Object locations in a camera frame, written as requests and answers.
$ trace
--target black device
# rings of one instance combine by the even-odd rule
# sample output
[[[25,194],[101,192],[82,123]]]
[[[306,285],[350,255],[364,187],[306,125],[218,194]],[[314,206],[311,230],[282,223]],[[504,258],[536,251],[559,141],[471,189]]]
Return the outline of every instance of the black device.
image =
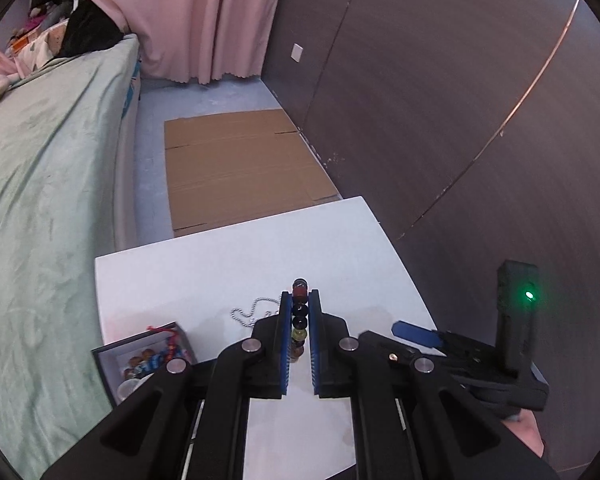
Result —
[[[499,273],[502,290],[512,290],[521,269],[527,282],[537,272],[506,263]],[[303,301],[308,301],[314,393],[351,402],[356,465],[337,478],[557,478],[499,420],[529,404],[542,409],[548,393],[542,381],[525,382],[532,376],[526,367],[534,315],[529,310],[517,316],[507,304],[510,298],[504,295],[500,302],[504,318],[498,338],[505,339],[500,345],[437,333],[449,352],[444,357],[421,354],[374,332],[353,338],[344,319],[323,313],[317,290],[308,294]],[[187,480],[241,479],[250,399],[280,399],[286,393],[295,303],[284,292],[278,314],[257,321],[250,338],[213,361],[192,366],[176,359],[164,365],[43,480],[179,479],[196,421]]]

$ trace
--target mint green blanket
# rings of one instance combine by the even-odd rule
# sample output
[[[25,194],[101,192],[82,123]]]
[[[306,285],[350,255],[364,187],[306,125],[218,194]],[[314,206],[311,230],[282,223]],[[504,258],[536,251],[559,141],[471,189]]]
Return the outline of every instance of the mint green blanket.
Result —
[[[0,102],[0,448],[35,480],[109,411],[94,258],[138,41],[44,69]]]

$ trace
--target dark bead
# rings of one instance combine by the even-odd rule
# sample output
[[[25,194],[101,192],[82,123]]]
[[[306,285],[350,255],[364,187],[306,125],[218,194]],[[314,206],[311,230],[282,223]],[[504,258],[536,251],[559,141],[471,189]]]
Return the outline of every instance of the dark bead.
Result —
[[[299,317],[299,316],[296,316],[295,318],[293,318],[291,320],[291,324],[294,326],[294,328],[297,328],[298,330],[302,330],[303,328],[306,328],[306,326],[308,325],[306,318]]]
[[[309,307],[302,303],[294,303],[291,307],[292,316],[307,317],[309,315]]]

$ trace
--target gift box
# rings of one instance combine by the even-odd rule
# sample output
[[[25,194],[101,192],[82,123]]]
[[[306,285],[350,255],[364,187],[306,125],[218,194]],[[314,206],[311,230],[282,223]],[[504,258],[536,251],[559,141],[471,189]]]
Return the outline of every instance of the gift box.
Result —
[[[197,362],[187,335],[175,322],[101,346],[91,353],[113,407],[170,359]]]

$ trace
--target human hand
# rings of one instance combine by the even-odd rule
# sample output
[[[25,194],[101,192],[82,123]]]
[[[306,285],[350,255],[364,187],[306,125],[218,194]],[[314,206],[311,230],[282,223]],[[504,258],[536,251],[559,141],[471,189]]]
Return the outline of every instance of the human hand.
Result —
[[[520,410],[518,420],[503,420],[502,423],[510,429],[526,446],[539,457],[544,453],[544,443],[540,437],[538,423],[534,412],[530,410]]]

